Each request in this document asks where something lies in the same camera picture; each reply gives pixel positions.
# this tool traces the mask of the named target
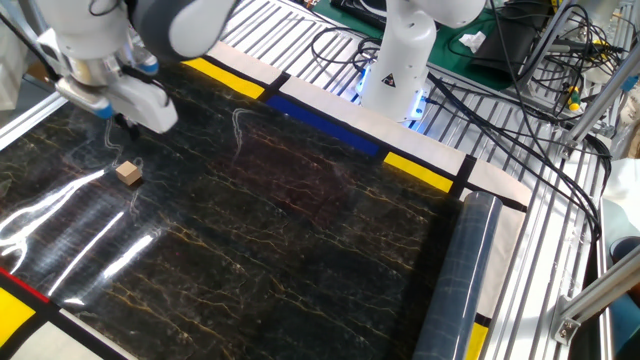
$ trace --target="black cable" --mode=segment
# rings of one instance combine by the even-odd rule
[[[591,201],[591,198],[587,195],[587,193],[584,191],[584,189],[582,189],[573,179],[569,178],[568,176],[566,176],[566,174],[564,174],[560,169],[558,169],[551,161],[551,159],[549,159],[549,157],[547,156],[544,148],[542,147],[542,145],[540,144],[540,142],[538,141],[535,132],[533,131],[533,128],[531,126],[531,123],[529,122],[529,118],[527,116],[527,112],[525,110],[524,107],[524,101],[522,99],[522,94],[520,93],[520,89],[518,88],[518,84],[517,84],[517,80],[516,80],[516,75],[513,71],[513,68],[511,67],[511,62],[509,60],[509,52],[507,50],[507,46],[506,46],[506,42],[504,40],[504,35],[502,33],[502,27],[500,25],[500,19],[499,16],[495,10],[495,3],[494,0],[489,0],[489,3],[491,4],[491,8],[494,12],[494,18],[496,19],[496,28],[498,30],[498,35],[500,37],[500,43],[502,45],[502,50],[504,52],[504,56],[505,56],[505,60],[506,60],[506,64],[507,64],[507,69],[509,70],[509,75],[511,77],[511,80],[514,83],[514,88],[516,91],[516,95],[518,97],[518,101],[520,102],[520,108],[522,109],[522,114],[523,114],[523,121],[525,123],[525,126],[527,127],[527,131],[529,131],[529,133],[532,135],[532,140],[533,143],[538,147],[538,149],[540,149],[541,152],[541,156],[542,156],[542,163],[545,164],[547,167],[549,167],[552,171],[554,171],[558,177],[569,187],[569,189],[571,190],[571,192],[576,195],[576,198],[578,199],[578,202],[580,202],[580,204],[583,206],[583,208],[586,208],[586,206],[584,206],[584,203],[586,203],[586,205],[589,207],[589,209],[591,210],[591,212],[585,211],[585,215],[587,215],[588,218],[590,219],[591,225],[592,225],[592,231],[594,232],[594,235],[598,235],[600,234],[601,229],[599,229],[600,227],[600,219],[599,219],[599,213],[598,210],[595,206],[595,204],[593,203],[593,201]],[[577,4],[572,4],[567,6],[566,10],[568,10],[569,8],[572,7],[578,7],[580,9],[582,9],[584,11],[584,15],[585,15],[585,23],[587,25],[589,25],[589,15],[587,13],[587,11],[580,5]],[[587,43],[592,43],[592,41],[590,41],[590,33],[587,32],[587,37],[588,37],[588,41]]]
[[[60,75],[58,75],[56,71],[53,69],[53,67],[51,67],[49,62],[47,62],[47,59],[44,57],[44,55],[40,53],[40,50],[38,50],[38,48],[36,48],[36,46],[33,45],[29,41],[29,39],[27,39],[27,37],[22,34],[20,30],[18,30],[18,28],[13,26],[13,24],[4,16],[4,14],[2,14],[2,12],[0,12],[0,20],[2,20],[2,22],[5,25],[7,25],[9,30],[11,30],[11,32],[16,34],[18,39],[20,39],[20,41],[22,41],[27,46],[27,48],[31,50],[31,52],[38,58],[38,60],[40,60],[40,62],[42,63],[42,66],[44,66],[44,70],[47,72],[49,81],[51,81],[52,83],[58,82],[58,80],[60,80]]]
[[[96,1],[98,0],[91,0],[91,2],[89,3],[89,14],[93,15],[93,16],[105,16],[109,13],[111,13],[112,11],[114,11],[115,9],[118,8],[118,6],[120,6],[120,4],[122,3],[122,0],[115,0],[115,3],[113,4],[112,7],[110,7],[109,9],[100,12],[100,13],[94,13],[93,12],[93,5],[96,3]]]
[[[491,124],[489,121],[487,121],[487,120],[483,119],[482,117],[480,117],[478,114],[476,114],[471,109],[469,109],[460,99],[458,99],[456,96],[454,96],[449,91],[449,89],[447,89],[447,87],[444,85],[444,83],[440,79],[436,78],[432,73],[429,73],[428,79],[431,80],[431,82],[438,88],[438,90],[440,90],[440,92],[442,92],[442,94],[449,101],[451,101],[451,103],[454,106],[456,106],[458,108],[458,110],[460,110],[465,116],[467,116],[472,121],[472,123],[474,125],[476,125],[480,129],[480,131],[485,136],[487,136],[490,140],[492,140],[495,143],[495,145],[497,147],[499,147],[502,151],[504,151],[505,154],[509,158],[513,159],[513,161],[515,161],[517,164],[522,166],[523,169],[526,169],[527,171],[529,171],[533,176],[535,176],[542,183],[544,183],[545,185],[548,185],[550,188],[555,190],[558,194],[564,196],[567,199],[567,201],[569,201],[570,203],[576,205],[579,209],[581,209],[585,213],[586,219],[590,224],[590,230],[592,232],[592,235],[593,235],[594,239],[598,238],[600,236],[600,234],[601,234],[600,220],[599,220],[599,217],[597,215],[598,213],[597,213],[595,207],[591,208],[592,203],[589,204],[589,202],[590,202],[589,197],[584,193],[584,190],[582,190],[582,188],[580,188],[575,183],[575,181],[573,181],[573,179],[569,179],[568,176],[566,176],[562,172],[562,170],[558,169],[553,164],[549,164],[545,160],[546,159],[546,154],[545,155],[539,154],[538,152],[533,150],[531,147],[527,146],[526,144],[523,144],[520,140],[518,140],[518,139],[514,138],[513,136],[509,135],[507,132],[503,132],[501,128],[498,128],[494,124]],[[558,178],[560,178],[563,182],[568,183],[567,186],[569,187],[569,190],[571,190],[572,194],[574,194],[574,195],[580,194],[580,196],[576,196],[576,199],[573,199],[572,196],[569,196],[568,194],[564,193],[563,191],[558,189],[556,186],[551,184],[548,180],[544,179],[543,176],[538,173],[538,171],[535,171],[535,170],[531,169],[522,160],[518,159],[515,155],[513,155],[512,152],[509,149],[507,149],[503,144],[501,144],[495,138],[495,136],[493,136],[493,134],[491,133],[490,130],[499,132],[500,136],[512,141],[514,144],[516,144],[520,148],[522,148],[525,151],[527,151],[527,153],[529,153],[532,157],[534,157],[535,159],[537,159],[540,162],[542,162],[543,165],[549,167],[554,173],[556,173]],[[584,199],[588,201],[587,202],[587,204],[589,204],[588,207],[585,206],[585,204],[584,204],[584,201],[582,199],[583,196],[584,196]]]
[[[435,101],[435,100],[432,100],[432,99],[427,99],[427,103],[438,106],[439,108],[445,110],[446,112],[448,112],[449,114],[451,114],[455,118],[458,118],[458,119],[463,120],[463,121],[471,122],[471,120],[469,120],[468,118],[465,118],[464,116],[458,115],[455,111],[447,108],[444,104],[442,104],[442,103],[440,103],[438,101]],[[497,127],[497,129],[500,129],[500,131],[506,131],[506,132],[514,134],[516,136],[524,136],[524,137],[528,137],[528,138],[533,137],[530,134],[521,133],[521,132],[518,132],[518,131],[515,131],[515,130],[510,130],[510,129],[506,129],[506,128],[498,128],[498,127]],[[557,145],[562,145],[564,147],[568,147],[568,145],[566,143],[563,143],[561,141],[555,141],[555,140],[550,140],[550,139],[541,139],[541,138],[538,138],[538,140],[539,141],[543,141],[543,142],[547,142],[547,143],[551,143],[551,144],[557,144]],[[581,153],[585,153],[587,155],[594,155],[594,156],[599,156],[599,157],[602,157],[602,158],[610,159],[612,156],[609,153],[609,149],[606,147],[606,145],[604,145],[604,144],[602,144],[602,145],[604,146],[604,149],[605,149],[605,151],[603,151],[603,152],[590,152],[590,151],[586,151],[586,150],[582,150],[582,149],[574,149],[574,150],[578,151],[578,152],[581,152]]]
[[[367,42],[372,42],[372,43],[375,43],[375,44],[378,44],[378,45],[379,45],[379,44],[380,44],[380,42],[381,42],[381,40],[380,40],[380,39],[378,39],[378,38],[365,37],[365,38],[363,38],[362,40],[360,40],[360,43],[358,44],[358,50],[357,50],[357,51],[356,51],[356,52],[355,52],[355,53],[354,53],[354,54],[349,58],[349,60],[335,60],[335,59],[328,59],[328,58],[325,58],[325,57],[321,56],[320,54],[318,54],[318,52],[317,52],[317,51],[316,51],[316,49],[315,49],[315,44],[316,44],[316,42],[317,42],[318,40],[320,40],[320,38],[321,38],[323,35],[325,35],[325,34],[327,34],[327,33],[329,33],[329,32],[332,32],[332,31],[346,31],[346,32],[350,32],[350,33],[352,33],[352,34],[356,34],[356,35],[364,35],[364,36],[367,36],[366,34],[364,34],[364,33],[363,33],[363,32],[361,32],[361,31],[353,30],[353,29],[348,28],[348,27],[334,26],[334,27],[330,27],[330,28],[325,28],[325,29],[321,30],[320,32],[318,32],[318,33],[317,33],[317,34],[316,34],[316,35],[311,39],[311,44],[310,44],[311,54],[313,55],[313,57],[314,57],[315,59],[320,59],[320,60],[323,60],[323,61],[326,61],[326,62],[329,62],[329,63],[332,63],[332,64],[353,64],[354,66],[356,66],[357,64],[360,64],[360,63],[367,63],[367,62],[369,62],[369,61],[371,61],[371,60],[372,60],[372,59],[361,59],[361,60],[356,60],[356,57],[357,57],[358,55],[362,54],[362,52],[364,52],[365,50],[367,50],[367,49],[365,49],[365,48],[364,48],[364,45],[365,45]]]

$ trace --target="marble table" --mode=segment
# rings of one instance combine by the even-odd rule
[[[409,359],[460,201],[184,65],[158,78],[166,134],[68,104],[0,152],[0,267],[142,359]]]

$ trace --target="wooden block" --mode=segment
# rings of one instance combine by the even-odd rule
[[[138,167],[128,161],[118,166],[116,173],[118,174],[118,179],[127,185],[133,184],[142,177]]]

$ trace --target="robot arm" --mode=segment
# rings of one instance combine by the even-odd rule
[[[163,61],[209,51],[237,0],[128,0],[129,20],[145,47]]]
[[[460,27],[482,12],[485,0],[386,0],[387,26],[376,63],[365,74],[362,106],[397,122],[418,120],[435,21]]]
[[[55,86],[103,118],[169,130],[178,115],[149,76],[215,45],[237,0],[37,0],[51,29],[38,42],[62,75]],[[133,44],[129,24],[145,48]]]

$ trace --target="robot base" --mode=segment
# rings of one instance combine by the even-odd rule
[[[356,92],[358,93],[358,95],[362,95],[362,89],[365,86],[365,83],[368,78],[367,75],[369,75],[370,69],[371,69],[371,64],[365,67],[364,73],[360,78],[360,81],[356,85]],[[405,121],[421,120],[422,116],[424,115],[425,108],[427,107],[427,102],[428,102],[428,99],[425,96],[425,94],[429,94],[430,90],[431,90],[431,87],[427,84],[424,84],[422,86],[422,89],[416,91],[414,99],[411,102],[411,106],[407,109],[404,119],[402,120],[392,119],[392,120],[395,120],[399,123],[403,123]]]

